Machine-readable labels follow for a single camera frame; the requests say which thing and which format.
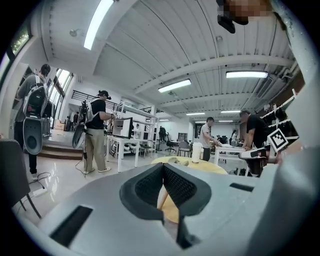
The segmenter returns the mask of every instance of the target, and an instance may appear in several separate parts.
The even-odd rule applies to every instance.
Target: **staircase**
[[[64,160],[82,160],[83,150],[74,149],[70,146],[44,144],[39,157]]]

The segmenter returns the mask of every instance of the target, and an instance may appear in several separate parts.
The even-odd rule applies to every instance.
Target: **floor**
[[[148,165],[152,162],[153,159],[163,157],[163,156],[175,156],[176,152],[169,153],[168,151],[165,151],[167,146],[163,142],[160,146],[160,149],[163,149],[163,151],[158,151],[158,153],[148,154],[145,158],[143,156],[140,156],[138,159],[138,166],[144,166]],[[29,158],[27,155],[24,155],[26,166],[29,166]],[[122,170],[123,172],[128,171],[134,167],[135,162],[135,155],[134,154],[125,154],[124,159],[122,160]],[[231,170],[235,170],[237,167],[242,168],[239,161],[231,161],[228,160],[227,164],[223,163],[222,160],[219,161],[219,166],[224,168],[228,173]],[[50,175],[48,178],[44,178],[40,180],[42,185],[47,189],[47,193],[42,194],[38,197],[32,197],[33,191],[36,191],[38,189],[41,189],[41,185],[37,182],[30,184],[31,193],[30,196],[32,197],[32,201],[39,211],[40,215],[42,217],[46,216],[46,214],[53,209],[57,204],[59,204],[61,201],[63,201],[65,198],[67,198],[72,193],[76,192],[78,189],[83,187],[84,185],[88,184],[89,182],[99,179],[101,177],[109,176],[109,175],[116,175],[117,169],[118,169],[118,159],[113,158],[110,156],[110,161],[107,163],[107,166],[111,167],[111,170],[105,173],[99,173],[96,170],[89,173],[86,177],[80,172],[78,169],[76,169],[76,165],[78,169],[84,168],[83,161],[79,162],[78,160],[61,160],[61,159],[51,159],[51,158],[44,158],[44,157],[38,157],[37,158],[37,170],[38,174],[43,173],[40,177],[46,177],[47,175]],[[29,173],[29,170],[27,171],[28,179],[31,181],[31,175]],[[26,200],[25,203],[26,211],[21,207],[20,203],[17,203],[13,207],[13,211],[16,214],[19,214],[21,216],[26,217],[29,219],[32,223],[37,225],[40,221],[40,219],[37,217],[33,209],[31,208],[29,202]],[[174,223],[166,222],[165,227],[168,229],[169,233],[174,238],[176,236],[177,232],[177,226]]]

